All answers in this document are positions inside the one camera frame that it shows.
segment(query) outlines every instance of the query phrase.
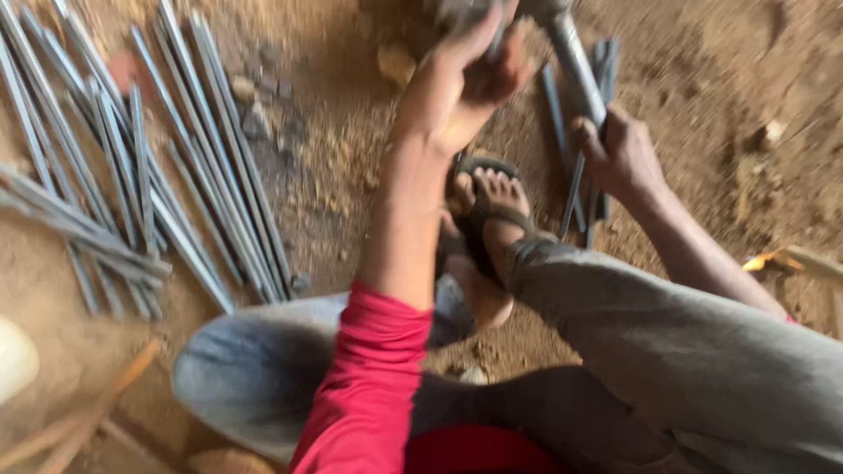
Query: brown dirt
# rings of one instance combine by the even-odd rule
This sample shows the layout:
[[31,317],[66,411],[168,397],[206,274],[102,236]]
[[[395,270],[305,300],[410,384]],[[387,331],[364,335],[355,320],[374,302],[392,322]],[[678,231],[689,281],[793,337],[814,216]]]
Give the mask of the brown dirt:
[[[48,4],[35,2],[45,21]],[[274,72],[292,82],[293,98],[270,106],[277,139],[257,143],[255,151],[293,267],[313,276],[311,294],[346,288],[360,258],[379,155],[398,98],[379,75],[377,50],[407,41],[417,52],[415,30],[400,21],[393,5],[175,2],[181,12],[197,8],[208,16],[230,71],[242,69],[263,42],[282,49]],[[77,6],[110,56],[127,48],[130,22],[148,26],[155,2],[78,0]],[[629,0],[621,7],[591,0],[578,6],[577,23],[586,43],[601,35],[621,38],[618,101],[648,122],[668,182],[736,259],[790,244],[843,258],[839,2]],[[544,37],[532,24],[526,28],[533,54],[550,57]],[[0,96],[7,110],[0,113],[0,156],[25,165],[13,113],[5,94]],[[151,111],[157,112],[154,106]],[[773,119],[788,125],[784,138],[770,152],[755,151],[752,137]],[[166,131],[160,123],[153,130],[160,146]],[[495,115],[476,146],[518,166],[537,219],[558,229],[566,187],[536,83]],[[169,166],[167,171],[177,183]],[[663,275],[641,229],[619,204],[612,210],[596,248]],[[0,211],[0,235],[0,314],[21,325],[41,355],[38,380],[0,408],[0,450],[91,400],[153,331],[164,335],[167,349],[121,407],[186,455],[226,444],[169,394],[169,367],[179,347],[215,315],[176,256],[169,256],[175,275],[161,298],[165,322],[150,327],[131,315],[131,322],[91,320],[53,233]],[[805,277],[768,283],[804,325],[830,333],[826,285]],[[501,330],[432,354],[428,366],[449,371],[479,364],[501,380],[576,361],[535,315],[518,309]],[[148,471],[138,464],[106,440],[79,456],[71,471]]]

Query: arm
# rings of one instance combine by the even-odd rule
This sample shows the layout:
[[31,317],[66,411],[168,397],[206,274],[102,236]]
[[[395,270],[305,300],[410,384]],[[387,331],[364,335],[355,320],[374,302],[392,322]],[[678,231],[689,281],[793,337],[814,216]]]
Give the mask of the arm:
[[594,179],[642,226],[671,280],[787,318],[784,308],[741,269],[670,190],[646,125],[610,107],[604,144],[591,122],[578,118],[574,129]]
[[511,36],[491,76],[493,92],[480,100],[464,97],[464,70],[491,44],[504,14],[492,8],[474,30],[443,41],[405,92],[334,362],[317,390],[290,472],[404,469],[412,397],[421,383],[430,328],[448,167],[527,78],[520,39]]

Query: gray pants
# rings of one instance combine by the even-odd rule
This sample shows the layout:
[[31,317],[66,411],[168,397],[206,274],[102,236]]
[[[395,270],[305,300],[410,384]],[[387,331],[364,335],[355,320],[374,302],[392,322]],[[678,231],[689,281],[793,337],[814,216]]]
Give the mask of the gray pants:
[[[488,386],[424,374],[413,434],[517,429],[581,472],[843,471],[838,342],[546,240],[510,249],[506,284],[583,366]],[[438,282],[432,346],[470,333],[454,286]],[[215,320],[177,360],[176,396],[228,437],[288,458],[345,305],[337,295]]]

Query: red shirt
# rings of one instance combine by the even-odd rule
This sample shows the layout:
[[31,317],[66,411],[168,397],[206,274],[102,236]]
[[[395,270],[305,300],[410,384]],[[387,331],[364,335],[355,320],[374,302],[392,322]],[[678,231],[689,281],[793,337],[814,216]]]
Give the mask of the red shirt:
[[431,319],[430,310],[352,285],[334,362],[316,391],[291,473],[560,472],[526,438],[499,428],[443,430],[406,446]]

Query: black sandal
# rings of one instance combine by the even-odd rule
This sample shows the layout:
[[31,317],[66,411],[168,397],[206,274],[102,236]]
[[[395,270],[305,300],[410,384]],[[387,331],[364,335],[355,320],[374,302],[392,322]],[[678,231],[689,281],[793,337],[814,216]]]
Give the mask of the black sandal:
[[474,206],[471,207],[469,215],[454,218],[454,223],[465,237],[465,244],[469,254],[477,265],[477,269],[480,270],[484,277],[489,278],[499,287],[505,288],[503,281],[497,276],[495,266],[491,263],[489,253],[486,251],[486,244],[483,242],[483,228],[486,225],[486,221],[492,218],[503,219],[524,229],[527,234],[534,232],[535,224],[531,217],[525,216],[520,211],[511,207],[492,206],[489,203],[489,196],[478,185],[477,178],[474,176],[474,172],[477,169],[493,170],[503,173],[510,179],[517,179],[518,173],[496,159],[461,155],[454,162],[453,174],[450,181],[452,186],[460,173],[468,173],[475,182],[476,201]]

